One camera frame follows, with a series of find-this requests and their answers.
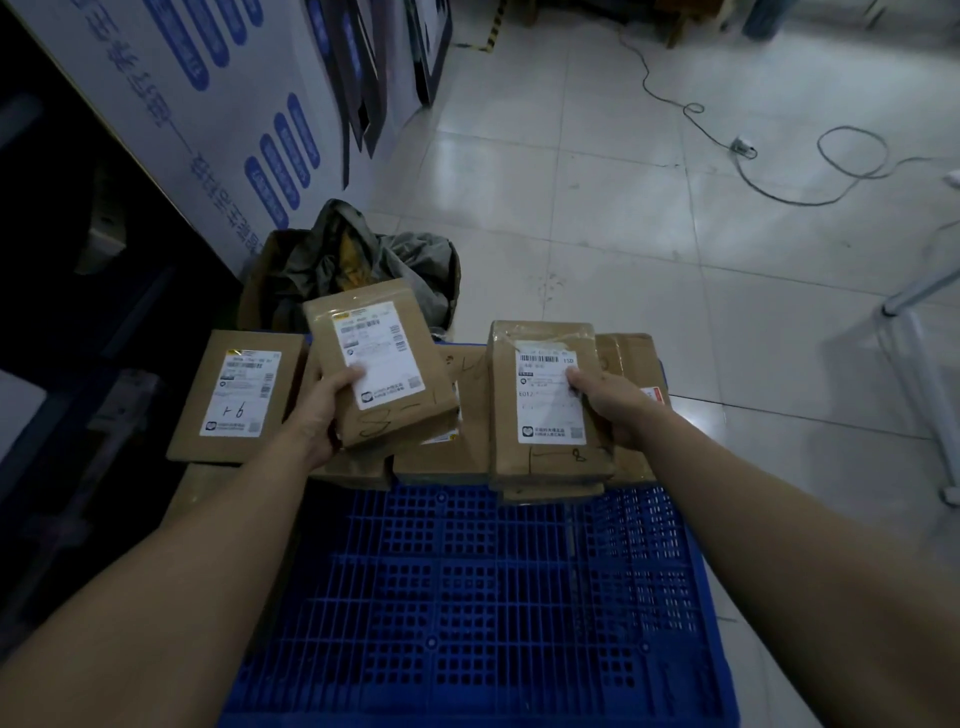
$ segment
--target forearm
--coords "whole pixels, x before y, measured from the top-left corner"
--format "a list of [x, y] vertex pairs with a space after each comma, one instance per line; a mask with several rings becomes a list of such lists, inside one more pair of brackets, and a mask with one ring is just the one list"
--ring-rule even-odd
[[5, 725], [211, 725], [300, 506], [304, 446], [236, 480], [87, 584], [0, 670]]
[[662, 407], [644, 407], [637, 431], [733, 601], [824, 723], [960, 715], [955, 584]]

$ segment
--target black and yellow floor tape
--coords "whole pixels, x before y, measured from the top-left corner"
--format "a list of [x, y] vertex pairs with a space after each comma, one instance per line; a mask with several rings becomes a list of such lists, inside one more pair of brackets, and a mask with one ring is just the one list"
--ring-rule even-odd
[[496, 37], [500, 35], [500, 25], [503, 23], [503, 13], [507, 10], [507, 0], [500, 0], [496, 6], [496, 15], [493, 17], [493, 27], [490, 28], [490, 35], [487, 36], [487, 45], [474, 45], [473, 43], [454, 43], [457, 48], [468, 48], [471, 51], [480, 51], [481, 53], [492, 53], [493, 46], [496, 44]]

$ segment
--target gray fabric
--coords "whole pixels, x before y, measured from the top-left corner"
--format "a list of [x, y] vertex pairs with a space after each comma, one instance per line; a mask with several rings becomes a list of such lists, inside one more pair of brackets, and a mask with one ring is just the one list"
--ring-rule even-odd
[[337, 293], [345, 288], [338, 280], [343, 270], [341, 245], [349, 234], [355, 252], [369, 265], [366, 283], [404, 279], [414, 291], [426, 324], [445, 331], [453, 244], [429, 232], [377, 235], [363, 215], [342, 200], [330, 200], [321, 210], [313, 230], [290, 253], [282, 275], [296, 287], [303, 301]]

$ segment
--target person's right arm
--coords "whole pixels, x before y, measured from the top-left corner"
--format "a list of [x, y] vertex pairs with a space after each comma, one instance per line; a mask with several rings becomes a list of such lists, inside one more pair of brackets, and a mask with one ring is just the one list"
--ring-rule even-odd
[[960, 724], [960, 587], [717, 445], [626, 379], [570, 383], [640, 449], [710, 566], [825, 725]]

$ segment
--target blue plastic pallet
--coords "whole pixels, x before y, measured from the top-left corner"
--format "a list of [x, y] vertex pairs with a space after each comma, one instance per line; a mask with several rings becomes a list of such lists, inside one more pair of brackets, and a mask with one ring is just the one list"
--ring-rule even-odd
[[303, 508], [221, 725], [738, 724], [703, 559], [659, 487], [518, 508], [312, 488]]

